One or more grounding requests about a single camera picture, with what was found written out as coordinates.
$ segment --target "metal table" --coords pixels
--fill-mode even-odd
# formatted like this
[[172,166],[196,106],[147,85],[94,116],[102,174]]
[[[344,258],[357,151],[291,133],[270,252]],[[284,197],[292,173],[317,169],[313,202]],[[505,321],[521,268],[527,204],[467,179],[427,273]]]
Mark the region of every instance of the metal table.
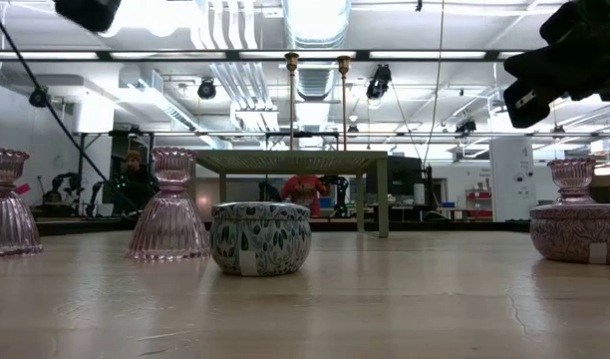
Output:
[[[387,153],[378,151],[198,151],[196,162],[218,174],[219,199],[226,202],[227,175],[349,175],[356,176],[358,230],[365,229],[363,175],[376,164],[378,204],[387,207]],[[389,236],[389,214],[379,212],[379,237]]]

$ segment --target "person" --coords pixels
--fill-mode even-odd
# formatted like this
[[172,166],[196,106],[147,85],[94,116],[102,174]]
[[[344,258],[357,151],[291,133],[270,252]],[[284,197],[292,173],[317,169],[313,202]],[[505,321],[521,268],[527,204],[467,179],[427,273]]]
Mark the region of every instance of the person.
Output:
[[[138,210],[144,209],[157,192],[156,180],[142,164],[142,156],[137,151],[130,151],[126,155],[126,170],[119,178],[118,188]],[[124,198],[118,196],[115,213],[122,214],[134,210]]]
[[291,198],[293,203],[309,207],[311,216],[319,216],[321,205],[320,195],[328,195],[329,185],[324,185],[316,176],[294,176],[289,179],[281,191],[283,199]]

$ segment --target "table leg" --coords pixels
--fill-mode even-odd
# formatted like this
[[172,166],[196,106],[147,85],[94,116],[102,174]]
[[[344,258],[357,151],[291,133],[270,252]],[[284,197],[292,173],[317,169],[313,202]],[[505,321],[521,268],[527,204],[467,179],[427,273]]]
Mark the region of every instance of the table leg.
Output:
[[365,183],[363,174],[356,174],[356,223],[358,231],[365,231]]
[[387,203],[387,160],[376,160],[378,173],[378,237],[389,236],[389,204]]
[[225,173],[218,174],[218,196],[221,203],[227,202],[227,177]]

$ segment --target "brass pole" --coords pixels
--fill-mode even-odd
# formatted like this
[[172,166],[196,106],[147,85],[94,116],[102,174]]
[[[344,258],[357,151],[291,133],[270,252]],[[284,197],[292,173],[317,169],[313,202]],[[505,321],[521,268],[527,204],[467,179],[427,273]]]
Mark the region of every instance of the brass pole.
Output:
[[298,67],[298,54],[285,54],[287,60],[287,70],[289,71],[289,150],[294,150],[294,117],[296,116],[296,68]]
[[349,56],[339,56],[338,72],[341,73],[343,83],[343,151],[347,151],[347,89],[345,82],[347,81],[347,72],[349,71]]

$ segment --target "wooden table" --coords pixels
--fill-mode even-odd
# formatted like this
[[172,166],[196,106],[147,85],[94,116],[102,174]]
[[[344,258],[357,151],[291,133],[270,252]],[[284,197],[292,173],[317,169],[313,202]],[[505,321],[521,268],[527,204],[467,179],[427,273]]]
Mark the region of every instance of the wooden table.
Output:
[[0,259],[0,359],[610,358],[610,266],[526,234],[315,233],[296,274],[123,258],[129,232]]
[[[377,199],[387,206],[386,152],[379,151],[198,151],[196,162],[219,175],[219,197],[227,201],[227,175],[350,175],[356,176],[356,214],[358,229],[365,229],[365,191],[363,175],[376,164],[378,171]],[[389,213],[378,216],[379,237],[389,235]]]

